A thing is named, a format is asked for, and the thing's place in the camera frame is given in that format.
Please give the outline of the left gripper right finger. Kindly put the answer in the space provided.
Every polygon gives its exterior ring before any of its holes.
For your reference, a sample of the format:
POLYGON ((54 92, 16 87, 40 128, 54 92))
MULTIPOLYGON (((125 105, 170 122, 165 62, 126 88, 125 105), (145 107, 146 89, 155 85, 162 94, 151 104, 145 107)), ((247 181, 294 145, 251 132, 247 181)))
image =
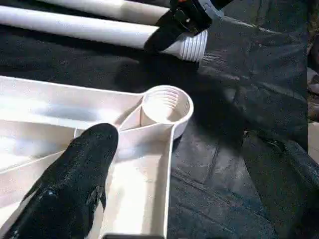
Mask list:
POLYGON ((295 141, 248 131, 242 154, 281 239, 319 237, 319 166, 295 141))

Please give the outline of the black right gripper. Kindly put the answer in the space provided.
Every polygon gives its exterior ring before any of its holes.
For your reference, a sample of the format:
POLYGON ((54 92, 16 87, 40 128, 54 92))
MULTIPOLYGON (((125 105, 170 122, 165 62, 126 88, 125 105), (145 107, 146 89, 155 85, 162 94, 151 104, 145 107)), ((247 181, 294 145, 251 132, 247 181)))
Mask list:
POLYGON ((224 16, 223 9, 231 2, 232 0, 171 0, 171 10, 157 21, 158 29, 147 39, 144 50, 152 53, 162 52, 175 43, 184 32, 200 34, 213 20, 224 16))

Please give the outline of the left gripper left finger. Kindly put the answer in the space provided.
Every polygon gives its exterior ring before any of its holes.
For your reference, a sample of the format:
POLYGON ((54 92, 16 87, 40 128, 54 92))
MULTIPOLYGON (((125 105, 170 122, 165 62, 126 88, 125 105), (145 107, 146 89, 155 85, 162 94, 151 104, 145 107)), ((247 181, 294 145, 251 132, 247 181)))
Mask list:
POLYGON ((118 130, 100 123, 71 141, 25 194, 0 230, 3 239, 95 239, 118 130))

